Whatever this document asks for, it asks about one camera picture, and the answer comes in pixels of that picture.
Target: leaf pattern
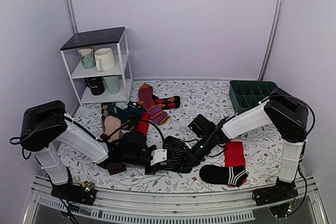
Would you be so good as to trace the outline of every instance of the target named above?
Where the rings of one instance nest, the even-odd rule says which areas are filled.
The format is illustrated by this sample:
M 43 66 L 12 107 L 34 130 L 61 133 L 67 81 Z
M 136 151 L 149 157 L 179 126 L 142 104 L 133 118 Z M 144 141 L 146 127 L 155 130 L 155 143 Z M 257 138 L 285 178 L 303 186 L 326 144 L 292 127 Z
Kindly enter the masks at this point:
M 163 135 L 172 135 L 185 141 L 197 138 L 187 127 L 198 115 L 203 114 L 210 121 L 217 123 L 225 116 L 234 114 L 229 98 L 228 81 L 135 81 L 133 83 L 131 101 L 138 100 L 138 90 L 148 83 L 159 98 L 179 95 L 181 106 L 178 109 L 167 110 L 171 116 L 169 121 L 160 126 Z M 125 103 L 117 103 L 125 108 Z M 86 127 L 94 135 L 102 133 L 100 104 L 87 104 L 80 107 L 75 116 L 77 122 Z M 249 174 L 246 183 L 240 189 L 274 184 L 279 173 L 282 155 L 280 135 L 273 125 L 266 125 L 247 132 L 233 141 L 242 141 L 246 159 L 246 171 Z M 148 146 L 162 147 L 159 134 L 150 125 L 148 131 Z M 222 151 L 215 147 L 211 155 Z M 125 172 L 110 175 L 73 148 L 61 144 L 58 155 L 69 167 L 75 183 L 85 180 L 94 182 L 97 187 L 117 190 L 160 192 L 160 193 L 193 193 L 209 191 L 237 190 L 237 187 L 212 185 L 203 182 L 199 177 L 199 169 L 205 164 L 224 166 L 224 155 L 206 158 L 199 166 L 194 167 L 189 174 L 177 174 L 159 171 L 155 175 L 145 175 L 144 167 L 127 165 Z

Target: cup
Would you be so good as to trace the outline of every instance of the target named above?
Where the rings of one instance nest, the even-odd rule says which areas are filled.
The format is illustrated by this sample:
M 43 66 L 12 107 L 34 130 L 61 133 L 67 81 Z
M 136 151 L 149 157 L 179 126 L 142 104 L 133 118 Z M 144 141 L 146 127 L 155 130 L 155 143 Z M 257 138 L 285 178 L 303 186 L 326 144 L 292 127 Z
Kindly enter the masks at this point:
M 80 61 L 85 69 L 90 69 L 96 66 L 95 54 L 93 53 L 93 48 L 81 48 L 78 49 L 78 54 Z
M 96 67 L 99 72 L 109 70 L 116 65 L 111 48 L 101 48 L 94 53 Z
M 100 95 L 105 92 L 103 79 L 101 77 L 85 78 L 85 83 L 93 95 Z
M 118 76 L 105 76 L 104 82 L 110 94 L 118 94 L 120 91 Z

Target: red cloth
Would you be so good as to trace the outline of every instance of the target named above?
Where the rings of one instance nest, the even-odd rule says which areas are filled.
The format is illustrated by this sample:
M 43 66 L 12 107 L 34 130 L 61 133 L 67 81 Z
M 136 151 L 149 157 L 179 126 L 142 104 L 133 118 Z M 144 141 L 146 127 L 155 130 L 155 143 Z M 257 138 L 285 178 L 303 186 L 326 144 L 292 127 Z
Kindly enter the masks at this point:
M 225 167 L 235 167 L 243 165 L 246 169 L 245 157 L 244 157 L 244 148 L 242 142 L 228 142 L 225 144 Z
M 151 119 L 150 115 L 148 112 L 144 112 L 141 117 L 142 120 L 147 120 L 149 121 Z M 137 131 L 140 131 L 142 134 L 147 136 L 147 131 L 148 131 L 149 123 L 146 122 L 139 122 L 138 127 L 136 128 Z

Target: patterned mug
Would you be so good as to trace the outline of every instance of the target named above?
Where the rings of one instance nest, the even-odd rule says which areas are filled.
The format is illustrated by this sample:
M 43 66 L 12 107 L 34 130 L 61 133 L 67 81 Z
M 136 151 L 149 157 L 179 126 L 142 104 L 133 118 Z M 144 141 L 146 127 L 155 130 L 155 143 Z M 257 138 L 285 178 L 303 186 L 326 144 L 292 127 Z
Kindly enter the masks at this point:
M 79 58 L 80 61 L 83 64 L 83 67 L 85 69 L 90 69 L 96 66 L 96 61 L 95 61 L 95 53 L 93 52 L 93 48 L 89 47 L 89 48 L 81 48 L 78 49 L 78 54 L 79 54 Z

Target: storage box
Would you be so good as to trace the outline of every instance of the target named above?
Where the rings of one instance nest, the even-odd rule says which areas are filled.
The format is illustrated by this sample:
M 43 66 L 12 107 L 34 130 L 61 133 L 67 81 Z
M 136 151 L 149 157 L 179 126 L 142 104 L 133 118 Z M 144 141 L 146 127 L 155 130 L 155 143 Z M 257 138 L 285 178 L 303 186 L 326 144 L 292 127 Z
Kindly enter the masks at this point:
M 277 87 L 272 81 L 230 81 L 229 95 L 235 113 L 255 106 Z

